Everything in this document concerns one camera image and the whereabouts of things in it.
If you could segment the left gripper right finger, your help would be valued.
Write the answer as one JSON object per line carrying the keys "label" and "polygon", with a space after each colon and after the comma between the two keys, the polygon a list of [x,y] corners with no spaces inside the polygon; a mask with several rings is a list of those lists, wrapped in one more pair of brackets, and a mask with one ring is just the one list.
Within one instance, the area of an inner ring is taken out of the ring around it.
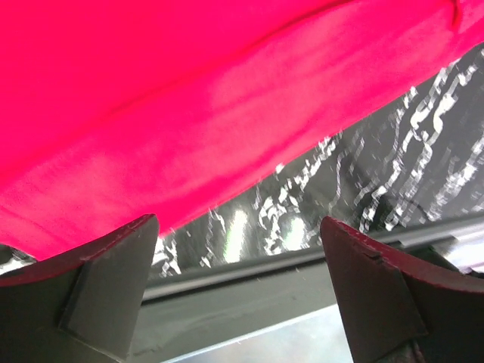
{"label": "left gripper right finger", "polygon": [[412,256],[329,216],[325,259],[355,362],[481,362],[483,276]]}

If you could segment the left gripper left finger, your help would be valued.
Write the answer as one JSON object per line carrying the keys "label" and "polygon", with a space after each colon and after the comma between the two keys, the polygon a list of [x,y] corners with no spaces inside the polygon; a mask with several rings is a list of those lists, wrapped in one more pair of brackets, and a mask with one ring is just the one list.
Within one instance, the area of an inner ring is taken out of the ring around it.
{"label": "left gripper left finger", "polygon": [[159,233],[147,214],[1,276],[3,359],[125,359]]}

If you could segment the red t-shirt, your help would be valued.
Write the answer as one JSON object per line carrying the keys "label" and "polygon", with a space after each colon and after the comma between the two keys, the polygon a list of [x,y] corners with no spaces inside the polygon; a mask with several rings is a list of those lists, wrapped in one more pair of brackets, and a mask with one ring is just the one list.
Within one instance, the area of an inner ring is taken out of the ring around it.
{"label": "red t-shirt", "polygon": [[1,242],[177,228],[482,41],[481,1],[3,1]]}

